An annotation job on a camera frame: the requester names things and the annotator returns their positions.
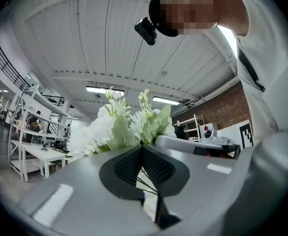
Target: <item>fluorescent light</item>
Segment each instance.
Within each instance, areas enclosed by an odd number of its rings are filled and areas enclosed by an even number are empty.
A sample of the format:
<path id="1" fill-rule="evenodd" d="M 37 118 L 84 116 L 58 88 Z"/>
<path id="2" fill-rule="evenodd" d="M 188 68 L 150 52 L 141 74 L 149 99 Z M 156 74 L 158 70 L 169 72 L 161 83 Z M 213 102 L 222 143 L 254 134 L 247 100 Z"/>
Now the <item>fluorescent light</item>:
<path id="1" fill-rule="evenodd" d="M 95 87 L 86 86 L 86 90 L 88 92 L 105 93 L 106 89 L 105 88 L 95 88 Z M 124 91 L 122 91 L 122 90 L 112 90 L 112 91 L 113 92 L 120 92 L 122 96 L 124 95 Z"/>
<path id="2" fill-rule="evenodd" d="M 222 27 L 222 26 L 217 26 L 221 32 L 223 33 L 224 37 L 228 41 L 234 55 L 236 56 L 236 59 L 238 59 L 238 50 L 237 50 L 237 40 L 234 37 L 233 33 L 231 30 L 228 28 Z"/>
<path id="3" fill-rule="evenodd" d="M 153 101 L 163 102 L 163 103 L 167 103 L 167 104 L 171 104 L 171 105 L 179 105 L 180 104 L 180 102 L 173 101 L 173 100 L 167 100 L 167 99 L 163 99 L 163 98 L 159 98 L 159 97 L 154 97 Z"/>

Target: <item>white metal shelving unit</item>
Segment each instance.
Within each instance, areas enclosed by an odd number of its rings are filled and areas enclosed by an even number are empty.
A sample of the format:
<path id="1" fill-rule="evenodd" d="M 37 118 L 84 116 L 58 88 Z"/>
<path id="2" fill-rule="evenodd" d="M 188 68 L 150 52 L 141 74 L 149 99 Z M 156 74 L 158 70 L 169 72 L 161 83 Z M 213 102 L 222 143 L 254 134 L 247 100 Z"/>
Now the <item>white metal shelving unit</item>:
<path id="1" fill-rule="evenodd" d="M 196 131 L 196 132 L 197 132 L 197 139 L 194 139 L 194 140 L 191 140 L 191 141 L 193 141 L 193 142 L 199 142 L 199 139 L 200 139 L 199 127 L 200 127 L 200 125 L 198 124 L 197 121 L 202 121 L 202 122 L 203 122 L 202 125 L 205 124 L 205 122 L 204 122 L 204 117 L 203 117 L 203 116 L 196 116 L 196 115 L 194 114 L 194 117 L 193 117 L 193 118 L 188 119 L 188 120 L 184 120 L 184 121 L 177 121 L 177 123 L 174 124 L 173 126 L 178 126 L 178 127 L 179 127 L 179 126 L 185 125 L 186 128 L 185 128 L 184 132 L 193 132 L 193 131 Z M 189 129 L 188 124 L 193 123 L 193 122 L 195 122 L 196 128 Z"/>
<path id="2" fill-rule="evenodd" d="M 30 96 L 30 100 L 27 101 L 26 99 L 23 98 L 25 94 L 28 94 Z M 42 106 L 51 110 L 53 113 L 58 114 L 60 116 L 59 122 L 51 120 L 49 118 L 45 118 L 45 117 L 37 114 L 35 111 L 31 110 L 30 106 L 32 105 L 32 101 L 36 101 L 36 102 L 40 103 Z M 17 109 L 19 107 L 19 104 L 21 105 L 21 109 L 22 109 L 22 126 L 21 127 L 17 126 L 15 123 L 15 115 L 17 113 Z M 35 116 L 38 119 L 41 119 L 41 120 L 44 120 L 46 122 L 57 125 L 57 127 L 58 127 L 57 134 L 53 135 L 53 134 L 47 134 L 47 133 L 38 133 L 38 132 L 34 132 L 32 130 L 27 129 L 26 128 L 26 118 L 27 118 L 28 114 Z M 12 168 L 13 170 L 15 170 L 20 175 L 21 180 L 24 179 L 23 164 L 22 164 L 22 144 L 28 144 L 28 143 L 22 142 L 23 134 L 27 133 L 27 134 L 32 134 L 32 135 L 41 136 L 41 137 L 49 137 L 49 138 L 55 138 L 55 139 L 60 139 L 60 140 L 61 139 L 66 140 L 66 139 L 68 139 L 68 137 L 62 137 L 61 136 L 61 133 L 62 133 L 61 129 L 64 127 L 64 124 L 62 124 L 61 122 L 62 122 L 62 118 L 67 118 L 67 117 L 70 117 L 70 127 L 71 127 L 72 116 L 63 112 L 59 107 L 54 106 L 51 102 L 49 102 L 46 98 L 44 98 L 40 94 L 40 92 L 38 91 L 38 86 L 35 88 L 24 88 L 24 90 L 23 90 L 23 92 L 19 98 L 19 101 L 16 104 L 16 109 L 15 109 L 15 112 L 14 112 L 14 115 L 12 118 L 12 122 L 11 122 L 11 126 L 10 126 L 9 141 L 8 141 L 9 168 Z M 19 141 L 11 139 L 13 127 L 15 127 L 17 130 L 20 130 Z M 13 150 L 10 149 L 11 144 L 14 144 L 16 146 Z M 10 160 L 11 155 L 17 149 L 18 149 L 18 160 Z M 40 170 L 40 159 L 38 159 L 38 158 L 25 159 L 25 163 L 27 165 L 26 166 L 27 173 Z"/>

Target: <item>brick wall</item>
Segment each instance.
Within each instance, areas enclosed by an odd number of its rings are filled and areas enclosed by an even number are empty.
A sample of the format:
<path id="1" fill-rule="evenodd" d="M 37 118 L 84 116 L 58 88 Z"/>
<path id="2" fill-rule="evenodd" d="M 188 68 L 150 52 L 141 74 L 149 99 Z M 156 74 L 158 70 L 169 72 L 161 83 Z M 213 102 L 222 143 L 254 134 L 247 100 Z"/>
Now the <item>brick wall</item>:
<path id="1" fill-rule="evenodd" d="M 238 82 L 215 98 L 174 117 L 172 119 L 173 123 L 176 123 L 177 120 L 183 121 L 193 118 L 194 114 L 197 116 L 203 115 L 205 123 L 216 123 L 219 129 L 232 126 L 247 119 L 250 120 L 252 126 L 251 115 L 241 82 Z M 195 128 L 195 125 L 189 124 L 189 128 Z M 191 132 L 190 136 L 197 136 L 197 134 Z"/>

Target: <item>black strap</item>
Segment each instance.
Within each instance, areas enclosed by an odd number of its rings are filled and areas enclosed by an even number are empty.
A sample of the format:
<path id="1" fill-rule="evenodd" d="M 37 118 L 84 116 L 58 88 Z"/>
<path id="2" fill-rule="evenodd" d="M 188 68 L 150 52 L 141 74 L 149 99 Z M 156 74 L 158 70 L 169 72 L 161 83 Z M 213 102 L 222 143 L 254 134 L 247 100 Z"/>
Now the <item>black strap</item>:
<path id="1" fill-rule="evenodd" d="M 243 53 L 243 51 L 240 49 L 239 46 L 238 46 L 238 58 L 243 63 L 244 67 L 246 68 L 246 70 L 250 74 L 250 76 L 253 79 L 254 83 L 264 92 L 265 91 L 265 87 L 259 85 L 259 83 L 258 83 L 259 79 L 258 79 L 258 76 L 257 76 L 255 70 L 253 69 L 251 63 L 248 61 L 247 57 L 245 56 L 245 54 Z"/>

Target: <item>white table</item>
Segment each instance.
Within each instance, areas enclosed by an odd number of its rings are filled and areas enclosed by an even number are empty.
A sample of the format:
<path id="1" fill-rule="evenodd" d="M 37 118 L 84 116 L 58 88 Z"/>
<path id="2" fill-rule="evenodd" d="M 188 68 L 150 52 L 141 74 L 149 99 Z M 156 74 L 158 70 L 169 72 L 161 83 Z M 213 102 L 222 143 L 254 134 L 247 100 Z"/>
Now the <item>white table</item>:
<path id="1" fill-rule="evenodd" d="M 49 172 L 49 162 L 53 162 L 56 160 L 62 160 L 62 167 L 65 166 L 65 154 L 52 150 L 47 147 L 47 151 L 42 151 L 42 145 L 26 145 L 22 144 L 22 164 L 23 164 L 23 172 L 25 175 L 25 181 L 28 182 L 28 174 L 27 174 L 27 164 L 26 164 L 26 151 L 30 154 L 34 155 L 36 158 L 40 159 L 40 173 L 41 176 L 43 174 L 43 164 L 45 168 L 45 178 L 50 176 Z"/>

